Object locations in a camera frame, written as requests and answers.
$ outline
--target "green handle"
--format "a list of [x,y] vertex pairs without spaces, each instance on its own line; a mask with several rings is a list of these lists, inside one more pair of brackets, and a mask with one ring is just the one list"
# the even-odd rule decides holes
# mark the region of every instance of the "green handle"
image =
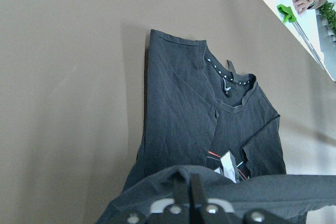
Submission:
[[282,4],[278,5],[277,6],[278,8],[278,11],[281,13],[281,14],[284,14],[284,19],[282,22],[286,22],[286,21],[289,21],[290,23],[292,22],[295,22],[296,21],[296,17],[292,11],[292,9],[290,8],[290,6],[286,7]]

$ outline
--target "green clip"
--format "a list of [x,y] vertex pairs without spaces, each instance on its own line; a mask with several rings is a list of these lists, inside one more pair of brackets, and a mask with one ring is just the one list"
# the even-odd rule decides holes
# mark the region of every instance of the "green clip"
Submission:
[[296,17],[292,11],[292,9],[290,8],[290,6],[288,7],[285,7],[284,5],[278,5],[277,6],[278,8],[278,11],[281,13],[281,14],[284,14],[284,19],[282,22],[286,22],[286,21],[289,21],[290,23],[292,22],[295,22],[296,21]]

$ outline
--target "screw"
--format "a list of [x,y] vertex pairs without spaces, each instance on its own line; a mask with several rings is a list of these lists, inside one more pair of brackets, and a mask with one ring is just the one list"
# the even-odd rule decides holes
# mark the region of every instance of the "screw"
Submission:
[[139,217],[136,214],[130,214],[129,218],[127,219],[127,223],[129,224],[137,224],[139,222]]
[[265,220],[265,215],[263,215],[261,212],[253,212],[251,214],[251,218],[256,222],[263,222]]
[[207,205],[206,207],[206,211],[209,213],[209,214],[216,214],[218,212],[218,207],[216,205],[213,205],[213,204],[209,204]]
[[179,206],[177,206],[177,205],[173,205],[173,206],[169,209],[169,211],[170,211],[172,214],[174,214],[174,215],[178,215],[182,210],[181,210],[181,208],[180,208]]

